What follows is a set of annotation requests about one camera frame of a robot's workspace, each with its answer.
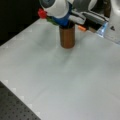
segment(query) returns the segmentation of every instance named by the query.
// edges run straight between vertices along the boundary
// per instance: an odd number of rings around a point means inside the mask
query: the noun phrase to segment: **white tabletop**
[[[120,119],[120,45],[89,31],[66,50],[36,21],[1,46],[0,80],[42,120]]]

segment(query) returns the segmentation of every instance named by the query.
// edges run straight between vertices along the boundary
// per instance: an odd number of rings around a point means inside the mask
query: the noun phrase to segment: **red part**
[[[47,12],[44,11],[43,9],[41,9],[41,8],[38,10],[38,15],[42,19],[46,19],[47,18]]]

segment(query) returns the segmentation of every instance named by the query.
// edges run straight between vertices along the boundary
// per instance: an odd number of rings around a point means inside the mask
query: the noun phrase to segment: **copper cylinder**
[[[73,48],[75,45],[75,25],[71,28],[62,28],[60,30],[61,46],[66,49]]]

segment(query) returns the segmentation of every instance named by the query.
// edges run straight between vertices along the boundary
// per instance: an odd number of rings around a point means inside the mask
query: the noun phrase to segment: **blue part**
[[[100,29],[97,31],[97,34],[101,37],[104,37],[105,30],[108,26],[108,23],[106,22],[103,26],[100,27]]]
[[[70,16],[70,12],[72,10],[72,5],[69,3],[69,11],[68,13],[63,17],[63,18],[55,18],[55,17],[52,17],[52,19],[57,23],[59,24],[60,26],[67,26],[68,24],[68,18]]]

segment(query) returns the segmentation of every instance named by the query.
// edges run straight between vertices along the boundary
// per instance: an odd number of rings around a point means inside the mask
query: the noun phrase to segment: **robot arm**
[[[80,12],[92,9],[97,0],[40,0],[40,4],[58,24],[66,26],[68,21],[74,21],[78,24],[84,24],[86,18]],[[79,12],[72,13],[72,7]]]

